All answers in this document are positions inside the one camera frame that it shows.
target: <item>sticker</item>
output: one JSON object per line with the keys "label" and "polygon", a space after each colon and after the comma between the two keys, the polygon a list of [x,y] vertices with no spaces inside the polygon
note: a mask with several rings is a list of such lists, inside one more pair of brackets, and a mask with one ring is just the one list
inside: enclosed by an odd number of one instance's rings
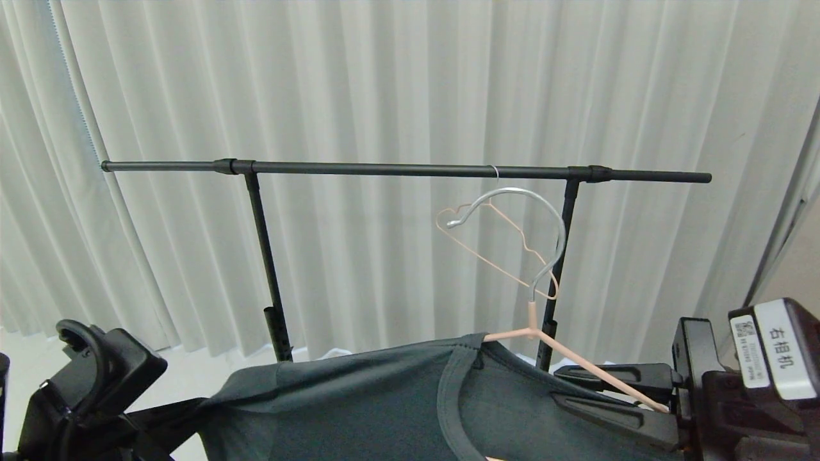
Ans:
{"label": "sticker", "polygon": [[771,382],[768,379],[766,360],[760,348],[760,338],[754,326],[754,319],[750,315],[743,315],[730,319],[729,323],[731,335],[735,338],[743,385],[747,389],[768,387]]}
{"label": "sticker", "polygon": [[754,316],[760,325],[760,337],[780,397],[784,400],[817,397],[783,299],[754,306]]}

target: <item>black clothing rack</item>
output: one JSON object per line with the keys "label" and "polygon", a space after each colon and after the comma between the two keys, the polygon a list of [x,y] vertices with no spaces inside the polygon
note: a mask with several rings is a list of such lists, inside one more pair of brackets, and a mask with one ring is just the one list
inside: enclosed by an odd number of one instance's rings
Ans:
{"label": "black clothing rack", "polygon": [[[264,315],[271,334],[271,341],[278,361],[293,360],[288,337],[285,313],[282,309],[279,283],[276,280],[276,269],[271,251],[271,240],[265,223],[262,207],[262,196],[259,194],[258,173],[286,173],[303,175],[352,175],[352,176],[427,176],[427,177],[469,177],[469,178],[509,178],[565,180],[564,205],[562,218],[567,228],[569,239],[572,213],[578,189],[582,182],[596,183],[611,180],[635,180],[674,183],[705,184],[712,180],[709,173],[691,173],[683,171],[637,171],[613,170],[612,168],[591,165],[588,167],[500,167],[490,165],[413,165],[390,163],[320,163],[320,162],[258,162],[255,160],[237,160],[222,158],[213,162],[110,162],[100,165],[104,171],[215,171],[226,175],[243,175],[248,186],[253,220],[256,222],[259,246],[262,250],[262,262],[265,266],[268,288],[271,292],[272,305],[264,309]],[[557,281],[561,281],[564,256],[553,268]],[[555,294],[555,286],[550,282],[549,294]],[[541,329],[552,337],[558,324],[554,320],[555,300],[547,301],[544,321]],[[549,368],[552,349],[544,343],[539,344],[537,366],[542,370]]]}

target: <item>qr code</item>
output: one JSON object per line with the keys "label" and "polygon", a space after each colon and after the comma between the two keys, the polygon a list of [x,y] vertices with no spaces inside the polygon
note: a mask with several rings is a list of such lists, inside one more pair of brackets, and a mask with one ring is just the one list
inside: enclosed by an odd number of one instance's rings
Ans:
{"label": "qr code", "polygon": [[756,335],[757,331],[754,329],[753,322],[738,322],[735,324],[735,333],[738,338],[745,338],[746,336]]}

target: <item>dark green shirt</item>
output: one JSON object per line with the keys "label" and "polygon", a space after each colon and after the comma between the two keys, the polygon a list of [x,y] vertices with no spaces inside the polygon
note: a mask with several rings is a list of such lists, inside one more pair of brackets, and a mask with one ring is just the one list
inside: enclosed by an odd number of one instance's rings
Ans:
{"label": "dark green shirt", "polygon": [[681,459],[559,409],[610,401],[484,334],[232,374],[203,404],[211,461]]}

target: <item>curtain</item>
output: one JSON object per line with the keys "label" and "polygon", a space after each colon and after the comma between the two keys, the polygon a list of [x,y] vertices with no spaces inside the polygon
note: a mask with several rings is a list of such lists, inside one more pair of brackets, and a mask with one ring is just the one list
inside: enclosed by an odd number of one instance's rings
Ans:
{"label": "curtain", "polygon": [[[820,95],[816,2],[2,11],[2,59],[14,62],[0,94],[3,326],[48,331],[74,316],[212,354],[269,341],[243,181],[103,174],[97,160],[711,172],[710,185],[584,184],[576,205],[558,339],[597,361],[668,361],[680,316],[708,317],[721,335],[744,302]],[[550,180],[260,181],[291,340],[311,357],[521,325],[526,289],[441,235],[435,214],[500,185],[563,200]],[[540,207],[494,203],[548,255],[556,234]],[[453,232],[523,279],[537,271],[487,212]]]}

